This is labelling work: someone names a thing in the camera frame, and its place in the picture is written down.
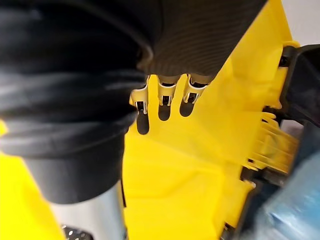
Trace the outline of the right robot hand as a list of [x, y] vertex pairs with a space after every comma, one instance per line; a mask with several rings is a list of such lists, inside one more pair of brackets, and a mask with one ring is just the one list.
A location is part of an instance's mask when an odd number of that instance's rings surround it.
[[19, 156], [57, 221], [125, 240], [131, 92], [148, 74], [216, 75], [263, 0], [3, 0], [0, 148]]

